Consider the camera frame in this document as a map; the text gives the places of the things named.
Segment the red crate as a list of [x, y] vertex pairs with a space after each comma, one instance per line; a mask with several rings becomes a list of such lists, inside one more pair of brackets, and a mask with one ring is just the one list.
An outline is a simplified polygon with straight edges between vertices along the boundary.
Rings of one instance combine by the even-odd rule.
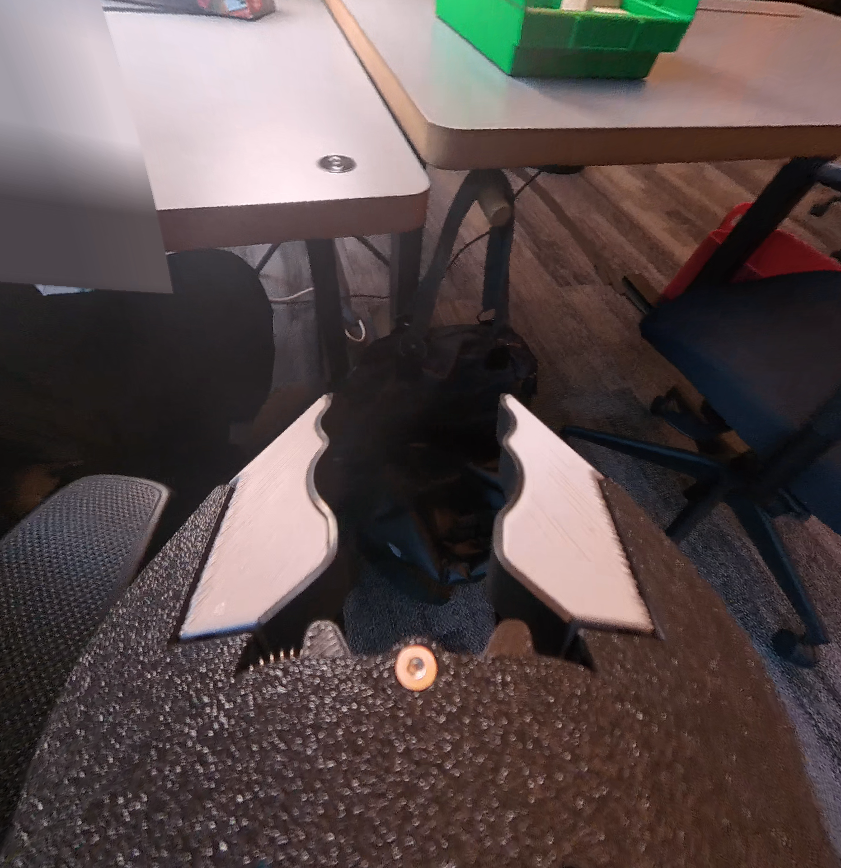
[[[751, 202], [743, 202], [732, 208], [718, 224], [718, 227], [697, 245], [686, 263], [666, 285], [659, 298], [660, 302], [676, 298], [693, 282], [700, 269], [733, 231], [734, 226], [750, 209]], [[747, 262], [733, 277], [733, 282], [754, 281], [785, 274], [810, 272], [841, 273], [841, 262], [820, 253], [793, 234], [776, 229], [751, 255]]]

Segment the black office chair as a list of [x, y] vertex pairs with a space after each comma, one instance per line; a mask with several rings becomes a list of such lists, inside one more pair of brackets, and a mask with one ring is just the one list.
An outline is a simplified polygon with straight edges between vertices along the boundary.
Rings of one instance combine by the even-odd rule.
[[815, 516], [841, 537], [841, 272], [688, 288], [641, 332], [704, 400], [698, 413], [672, 389], [651, 405], [699, 450], [573, 426], [561, 436], [693, 478], [666, 530], [675, 542], [728, 505], [805, 628], [778, 631], [773, 648], [815, 667], [829, 638], [773, 518]]

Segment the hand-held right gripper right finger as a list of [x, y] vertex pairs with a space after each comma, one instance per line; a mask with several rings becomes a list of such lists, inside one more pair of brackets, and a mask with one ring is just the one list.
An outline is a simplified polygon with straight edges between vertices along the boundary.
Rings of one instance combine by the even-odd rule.
[[498, 564], [578, 627], [653, 634], [602, 474], [510, 394], [499, 399], [498, 442]]

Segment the grey table with wooden edge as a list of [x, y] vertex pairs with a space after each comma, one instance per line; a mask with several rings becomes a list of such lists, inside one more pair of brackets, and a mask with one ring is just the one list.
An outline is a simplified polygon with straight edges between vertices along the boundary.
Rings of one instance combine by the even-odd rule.
[[326, 2], [426, 165], [446, 170], [791, 161], [699, 280], [729, 278], [841, 157], [841, 17], [705, 2], [643, 81], [507, 76], [433, 2]]

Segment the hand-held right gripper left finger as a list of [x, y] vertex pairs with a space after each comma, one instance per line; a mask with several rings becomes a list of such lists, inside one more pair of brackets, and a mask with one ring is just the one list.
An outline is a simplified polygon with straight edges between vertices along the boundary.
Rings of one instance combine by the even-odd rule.
[[331, 565], [336, 517], [315, 486], [328, 449], [320, 396], [230, 482], [178, 629], [182, 642], [263, 627]]

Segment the green storage bin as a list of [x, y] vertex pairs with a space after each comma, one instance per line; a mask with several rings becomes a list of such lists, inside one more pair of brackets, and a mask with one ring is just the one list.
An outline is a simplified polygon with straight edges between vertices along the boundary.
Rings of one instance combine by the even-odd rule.
[[437, 18], [517, 78], [641, 81], [697, 1], [437, 1]]

